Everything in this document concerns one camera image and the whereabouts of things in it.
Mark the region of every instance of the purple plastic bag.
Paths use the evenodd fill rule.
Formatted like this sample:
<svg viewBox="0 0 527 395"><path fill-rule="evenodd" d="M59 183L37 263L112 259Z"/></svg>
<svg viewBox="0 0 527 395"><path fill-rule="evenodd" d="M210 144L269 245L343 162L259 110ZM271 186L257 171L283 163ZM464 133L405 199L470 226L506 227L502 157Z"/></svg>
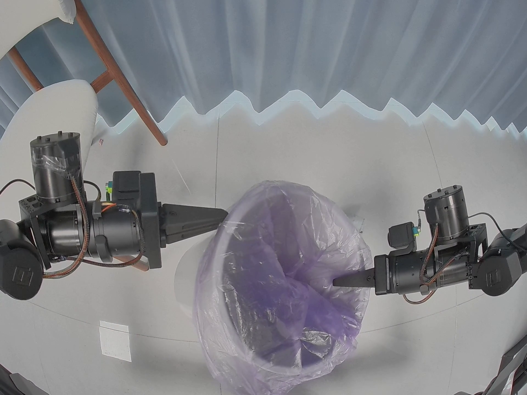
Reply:
<svg viewBox="0 0 527 395"><path fill-rule="evenodd" d="M238 395L279 395L331 372L355 349L369 298L332 280L370 267L334 202L294 183L253 187L196 278L194 321L214 378Z"/></svg>

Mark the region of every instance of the gray curtain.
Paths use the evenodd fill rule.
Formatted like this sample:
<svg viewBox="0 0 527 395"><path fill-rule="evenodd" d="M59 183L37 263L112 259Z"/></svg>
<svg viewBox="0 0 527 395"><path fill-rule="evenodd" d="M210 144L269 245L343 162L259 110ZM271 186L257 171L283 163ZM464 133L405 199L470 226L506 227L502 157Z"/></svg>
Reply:
<svg viewBox="0 0 527 395"><path fill-rule="evenodd" d="M205 114L233 90L261 111L292 89L319 106L344 89L374 109L392 97L416 116L433 102L527 126L527 0L83 2L157 121L183 95ZM49 22L17 47L44 85L103 70L77 25ZM1 127L29 95L1 60ZM114 84L99 101L109 125L131 109Z"/></svg>

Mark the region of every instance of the tiled floor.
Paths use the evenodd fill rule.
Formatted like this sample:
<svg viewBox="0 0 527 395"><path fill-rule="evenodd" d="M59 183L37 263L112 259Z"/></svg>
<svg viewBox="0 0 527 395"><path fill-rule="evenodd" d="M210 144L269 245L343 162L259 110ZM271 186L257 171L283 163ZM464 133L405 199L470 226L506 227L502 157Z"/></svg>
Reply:
<svg viewBox="0 0 527 395"><path fill-rule="evenodd" d="M416 221L423 195L440 186L463 185L469 212L489 211L503 227L527 221L524 136L477 128L464 117L448 125L427 113L408 125L389 107L371 120L332 104L315 118L303 103L286 102L261 125L243 105L201 117L183 108L164 148L140 122L119 135L101 123L84 176L103 186L114 170L150 171L159 200L222 208L262 180L299 182L363 218L372 254L386 253L388 228ZM487 222L492 239L494 225L477 220ZM174 294L179 260L204 238L164 249L161 270L83 265L45 282L30 302L0 297L0 363L52 395L220 394ZM419 248L429 240L424 228ZM292 394L483 390L501 355L527 332L526 290L525 277L499 298L452 286L421 306L372 294L352 359ZM101 320L129 327L131 363L101 354Z"/></svg>

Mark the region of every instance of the curtain fold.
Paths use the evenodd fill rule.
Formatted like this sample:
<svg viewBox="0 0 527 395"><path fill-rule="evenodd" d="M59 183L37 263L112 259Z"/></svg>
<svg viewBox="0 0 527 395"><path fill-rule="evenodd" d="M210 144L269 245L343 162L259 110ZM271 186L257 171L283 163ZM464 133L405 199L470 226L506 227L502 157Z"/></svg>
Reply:
<svg viewBox="0 0 527 395"><path fill-rule="evenodd" d="M527 0L83 0L156 121L185 96L200 114L234 90L256 111L299 89L320 107L342 89L381 110L527 126ZM102 63L78 25L55 19L17 48L44 85L92 81ZM0 61L0 133L29 88ZM131 109L98 94L115 125Z"/></svg>

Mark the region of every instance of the wooden chair frame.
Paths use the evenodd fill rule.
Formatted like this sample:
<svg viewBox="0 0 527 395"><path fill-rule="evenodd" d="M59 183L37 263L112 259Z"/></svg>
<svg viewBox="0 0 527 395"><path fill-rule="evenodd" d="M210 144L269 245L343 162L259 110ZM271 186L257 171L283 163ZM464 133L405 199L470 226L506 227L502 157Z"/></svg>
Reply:
<svg viewBox="0 0 527 395"><path fill-rule="evenodd" d="M163 135L153 118L148 114L147 109L124 76L121 68L98 33L81 0L74 1L77 9L75 18L79 22L82 32L106 67L106 70L91 83L93 90L97 93L111 81L115 81L157 141L163 146L166 145L168 143L167 138ZM40 83L15 47L9 50L8 55L35 91L43 88L42 83Z"/></svg>

